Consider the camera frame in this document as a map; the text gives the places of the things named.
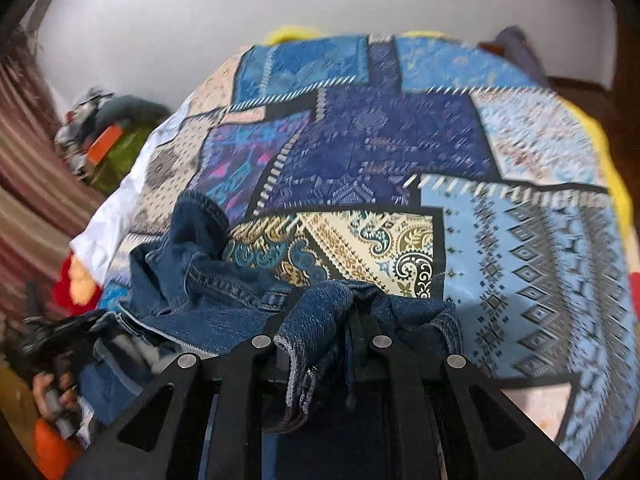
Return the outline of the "person's left hand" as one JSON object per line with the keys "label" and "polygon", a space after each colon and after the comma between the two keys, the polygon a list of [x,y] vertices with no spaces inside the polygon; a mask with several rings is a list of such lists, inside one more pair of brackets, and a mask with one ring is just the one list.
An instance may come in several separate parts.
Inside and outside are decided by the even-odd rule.
{"label": "person's left hand", "polygon": [[32,380],[32,394],[40,415],[55,422],[62,412],[78,412],[75,379],[70,372],[61,376],[51,373],[37,374]]}

